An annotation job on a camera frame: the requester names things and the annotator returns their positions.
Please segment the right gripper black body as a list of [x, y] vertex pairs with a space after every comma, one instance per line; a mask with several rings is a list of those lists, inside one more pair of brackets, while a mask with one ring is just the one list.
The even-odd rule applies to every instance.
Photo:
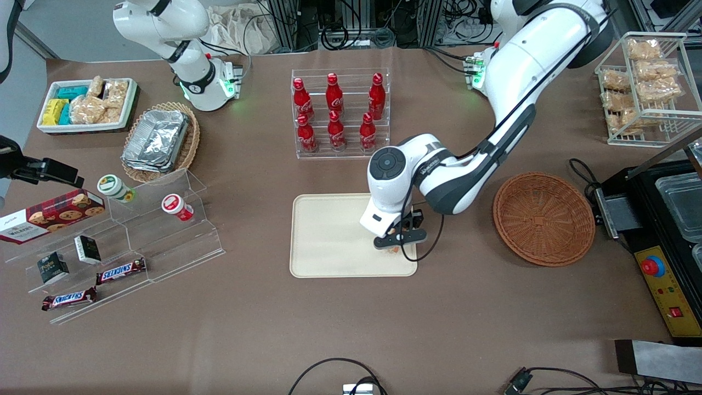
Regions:
[[22, 154], [20, 146], [1, 137], [1, 177], [23, 182], [40, 182], [38, 170], [42, 161]]

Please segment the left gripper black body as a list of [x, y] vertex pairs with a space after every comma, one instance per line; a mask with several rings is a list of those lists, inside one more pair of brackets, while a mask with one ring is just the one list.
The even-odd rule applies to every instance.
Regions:
[[424, 221], [423, 210], [411, 209], [402, 218], [401, 222], [396, 223], [390, 231], [391, 235], [399, 233], [411, 233], [417, 230], [422, 230], [421, 225]]

